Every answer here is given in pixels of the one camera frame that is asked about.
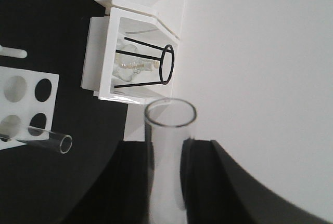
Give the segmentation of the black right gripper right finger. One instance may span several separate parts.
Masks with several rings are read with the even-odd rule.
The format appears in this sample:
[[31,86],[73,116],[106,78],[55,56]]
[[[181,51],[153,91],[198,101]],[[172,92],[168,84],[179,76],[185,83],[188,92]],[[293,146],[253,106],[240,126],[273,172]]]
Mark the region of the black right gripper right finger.
[[215,140],[184,141],[181,184],[188,223],[326,223],[261,184]]

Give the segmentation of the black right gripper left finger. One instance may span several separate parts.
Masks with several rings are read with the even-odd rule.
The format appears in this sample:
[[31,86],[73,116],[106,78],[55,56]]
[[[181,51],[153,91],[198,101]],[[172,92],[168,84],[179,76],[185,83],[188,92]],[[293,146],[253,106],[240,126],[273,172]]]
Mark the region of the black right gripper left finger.
[[63,223],[141,223],[147,179],[146,144],[120,141],[103,172]]

